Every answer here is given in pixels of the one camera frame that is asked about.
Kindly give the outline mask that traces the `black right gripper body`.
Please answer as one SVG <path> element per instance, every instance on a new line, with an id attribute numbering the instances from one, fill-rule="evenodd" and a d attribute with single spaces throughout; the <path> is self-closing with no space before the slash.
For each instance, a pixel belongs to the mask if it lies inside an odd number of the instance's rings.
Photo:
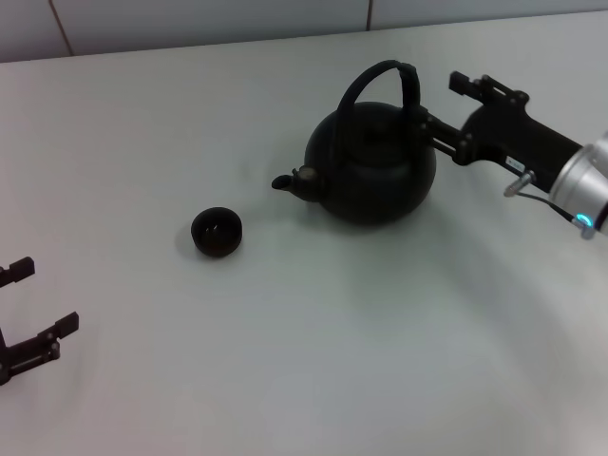
<path id="1" fill-rule="evenodd" d="M 581 145 L 535 121 L 520 106 L 488 104 L 469 116 L 462 128 L 466 146 L 458 163 L 494 162 L 517 175 L 534 173 L 533 185 L 548 191 Z"/>

